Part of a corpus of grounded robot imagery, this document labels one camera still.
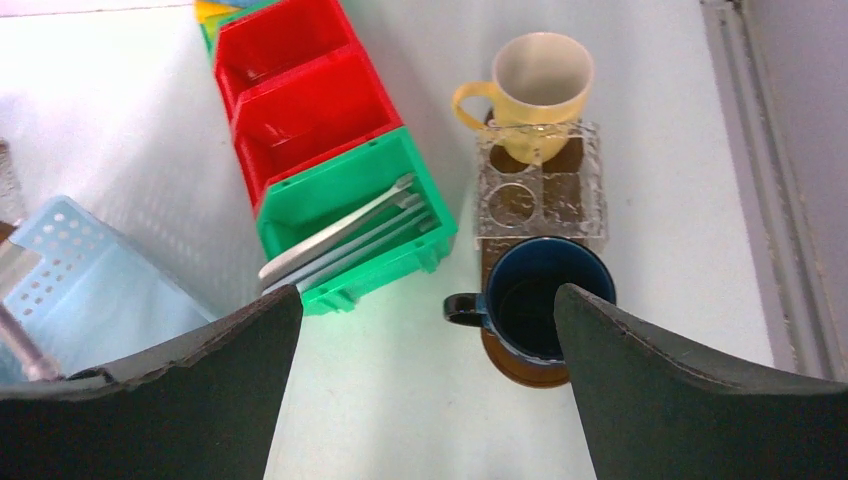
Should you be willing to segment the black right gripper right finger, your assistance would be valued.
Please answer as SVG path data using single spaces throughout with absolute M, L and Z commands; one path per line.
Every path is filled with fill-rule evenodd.
M 847 387 L 756 364 L 574 285 L 554 318 L 600 479 L 843 479 Z

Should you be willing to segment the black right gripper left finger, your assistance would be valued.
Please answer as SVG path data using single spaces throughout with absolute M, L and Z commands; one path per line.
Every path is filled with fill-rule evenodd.
M 303 319 L 286 286 L 137 354 L 1 390 L 5 479 L 260 479 Z

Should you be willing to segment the light blue plastic basket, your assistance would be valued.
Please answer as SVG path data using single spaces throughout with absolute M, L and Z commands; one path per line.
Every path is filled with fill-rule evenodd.
M 67 196 L 50 199 L 2 242 L 1 304 L 65 378 L 216 319 Z

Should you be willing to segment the dark blue ceramic mug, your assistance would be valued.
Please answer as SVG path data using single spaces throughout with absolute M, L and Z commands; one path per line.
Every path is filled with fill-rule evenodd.
M 503 253 L 480 293 L 450 295 L 442 312 L 450 323 L 493 334 L 512 356 L 527 363 L 562 365 L 554 302 L 566 284 L 617 302 L 613 277 L 598 255 L 573 240 L 541 236 Z

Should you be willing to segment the green bin with toothbrushes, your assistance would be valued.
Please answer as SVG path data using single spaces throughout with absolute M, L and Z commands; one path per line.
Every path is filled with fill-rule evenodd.
M 435 271 L 457 224 L 401 127 L 269 187 L 257 229 L 268 257 L 260 292 L 293 285 L 306 314 L 321 315 Z

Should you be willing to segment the clear glass rectangular container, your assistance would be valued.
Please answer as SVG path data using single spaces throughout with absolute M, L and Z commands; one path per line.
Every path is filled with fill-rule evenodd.
M 552 140 L 562 146 L 545 163 L 511 159 L 509 140 Z M 476 138 L 479 165 L 474 245 L 560 236 L 597 253 L 609 239 L 599 125 L 590 121 L 501 127 L 491 122 Z

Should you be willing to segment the yellow ceramic mug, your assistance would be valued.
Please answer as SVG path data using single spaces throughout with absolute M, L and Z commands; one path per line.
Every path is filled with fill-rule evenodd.
M 594 59 L 578 41 L 552 32 L 528 33 L 497 52 L 489 81 L 458 87 L 451 108 L 466 127 L 482 130 L 486 124 L 461 103 L 469 97 L 488 99 L 494 125 L 508 131 L 499 144 L 516 161 L 541 165 L 568 142 L 551 126 L 580 118 L 594 77 Z

